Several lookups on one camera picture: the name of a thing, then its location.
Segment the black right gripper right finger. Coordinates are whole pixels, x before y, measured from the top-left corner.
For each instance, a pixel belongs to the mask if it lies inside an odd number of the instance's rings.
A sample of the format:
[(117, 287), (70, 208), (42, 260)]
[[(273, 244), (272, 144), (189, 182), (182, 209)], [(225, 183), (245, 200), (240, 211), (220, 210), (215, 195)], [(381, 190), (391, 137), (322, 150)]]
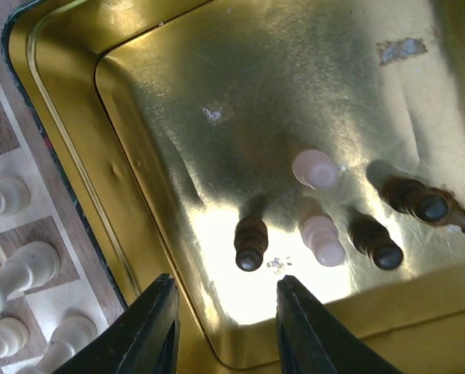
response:
[(277, 282), (277, 346), (282, 373), (398, 373), (356, 338), (294, 276)]

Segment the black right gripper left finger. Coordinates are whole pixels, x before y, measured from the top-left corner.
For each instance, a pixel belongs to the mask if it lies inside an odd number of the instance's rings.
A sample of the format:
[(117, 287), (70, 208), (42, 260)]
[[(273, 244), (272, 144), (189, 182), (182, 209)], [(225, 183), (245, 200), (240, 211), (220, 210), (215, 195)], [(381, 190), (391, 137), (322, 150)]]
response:
[(175, 279), (159, 275), (115, 322), (57, 373), (176, 373), (180, 333)]

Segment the dark pawn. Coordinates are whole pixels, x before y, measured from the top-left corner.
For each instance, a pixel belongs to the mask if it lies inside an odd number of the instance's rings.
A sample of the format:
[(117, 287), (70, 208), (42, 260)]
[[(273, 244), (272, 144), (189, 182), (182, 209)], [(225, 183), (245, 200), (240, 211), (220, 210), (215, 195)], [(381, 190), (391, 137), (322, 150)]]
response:
[(267, 226), (258, 215), (240, 220), (234, 232), (235, 262), (239, 269), (252, 272), (261, 267), (269, 244)]

